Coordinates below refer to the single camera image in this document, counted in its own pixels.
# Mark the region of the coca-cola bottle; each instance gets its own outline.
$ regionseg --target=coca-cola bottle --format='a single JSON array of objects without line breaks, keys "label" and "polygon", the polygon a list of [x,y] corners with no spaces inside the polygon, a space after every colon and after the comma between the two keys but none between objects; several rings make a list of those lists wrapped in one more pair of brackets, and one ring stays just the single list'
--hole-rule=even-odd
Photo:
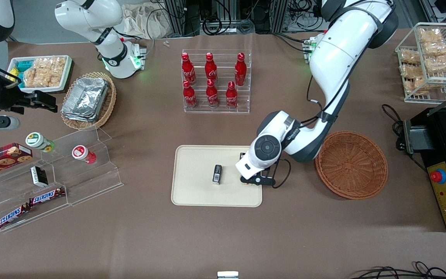
[{"label": "coca-cola bottle", "polygon": [[235,64],[235,83],[238,86],[243,86],[245,82],[245,75],[247,74],[247,65],[245,64],[244,53],[237,55],[237,63]]},{"label": "coca-cola bottle", "polygon": [[193,109],[197,107],[194,89],[190,86],[190,82],[187,79],[184,80],[184,99],[188,108]]},{"label": "coca-cola bottle", "polygon": [[218,67],[216,67],[216,63],[213,60],[213,54],[208,52],[206,53],[206,65],[204,66],[206,70],[206,78],[213,79],[214,84],[218,82]]},{"label": "coca-cola bottle", "polygon": [[208,79],[206,95],[208,96],[209,107],[212,109],[216,109],[220,105],[220,102],[218,101],[218,90],[214,86],[213,79]]},{"label": "coca-cola bottle", "polygon": [[182,71],[184,71],[184,77],[190,84],[195,83],[195,69],[194,65],[189,59],[188,53],[182,53]]},{"label": "coca-cola bottle", "polygon": [[233,81],[228,82],[228,89],[226,90],[226,106],[229,109],[237,108],[237,90]]}]

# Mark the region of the aluminum foil container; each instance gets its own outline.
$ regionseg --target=aluminum foil container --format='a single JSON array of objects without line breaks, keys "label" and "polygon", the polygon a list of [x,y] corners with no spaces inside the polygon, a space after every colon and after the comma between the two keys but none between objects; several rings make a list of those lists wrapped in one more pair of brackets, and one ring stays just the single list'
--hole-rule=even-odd
[{"label": "aluminum foil container", "polygon": [[61,112],[71,120],[94,122],[99,117],[108,90],[102,78],[80,78],[70,91]]}]

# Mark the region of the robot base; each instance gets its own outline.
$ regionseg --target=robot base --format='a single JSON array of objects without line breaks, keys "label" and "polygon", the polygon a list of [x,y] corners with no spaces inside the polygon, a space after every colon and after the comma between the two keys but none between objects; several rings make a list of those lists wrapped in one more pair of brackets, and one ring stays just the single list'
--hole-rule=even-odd
[{"label": "robot base", "polygon": [[133,44],[129,41],[125,41],[127,46],[127,55],[116,67],[108,65],[104,60],[106,69],[115,78],[128,78],[136,71],[143,70],[146,63],[146,48],[142,48],[138,44]]}]

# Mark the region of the metal wire rack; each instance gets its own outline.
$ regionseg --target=metal wire rack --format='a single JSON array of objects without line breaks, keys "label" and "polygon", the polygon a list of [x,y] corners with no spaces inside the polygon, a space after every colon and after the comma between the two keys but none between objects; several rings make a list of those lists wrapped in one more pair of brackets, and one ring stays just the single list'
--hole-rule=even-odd
[{"label": "metal wire rack", "polygon": [[[404,90],[404,101],[410,103],[425,103],[425,104],[441,104],[446,101],[446,71],[430,74],[425,66],[424,60],[431,57],[426,56],[421,51],[421,43],[417,36],[417,30],[419,28],[435,29],[438,28],[441,32],[443,39],[446,41],[446,23],[430,23],[420,22],[417,23],[406,37],[395,48],[395,52],[398,55],[399,66],[402,67],[401,52],[404,49],[417,51],[421,61],[421,68],[423,71],[424,82],[413,90]],[[404,78],[401,75],[402,84],[407,81],[411,81],[408,78]]]}]

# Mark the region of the brown woven basket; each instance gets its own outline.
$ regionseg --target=brown woven basket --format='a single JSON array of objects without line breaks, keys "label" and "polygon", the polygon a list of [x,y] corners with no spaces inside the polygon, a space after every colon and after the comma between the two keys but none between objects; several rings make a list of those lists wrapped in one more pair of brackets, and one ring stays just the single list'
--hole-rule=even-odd
[{"label": "brown woven basket", "polygon": [[[62,114],[62,119],[68,127],[72,127],[74,129],[85,129],[92,125],[101,127],[102,125],[104,125],[104,123],[106,123],[111,113],[113,112],[113,107],[115,106],[115,101],[117,100],[117,89],[115,88],[115,85],[113,84],[111,78],[108,75],[103,74],[102,72],[91,72],[79,78],[103,78],[104,80],[108,81],[108,91],[106,92],[106,97],[104,99],[103,106],[101,107],[101,111],[99,111],[99,118],[95,122],[85,122],[68,119]],[[76,79],[69,87],[63,103],[67,101],[67,98],[70,95],[70,91],[73,88],[73,85],[76,84],[78,79]]]},{"label": "brown woven basket", "polygon": [[317,173],[333,192],[352,200],[371,198],[388,179],[381,149],[363,134],[329,134],[315,160]]}]

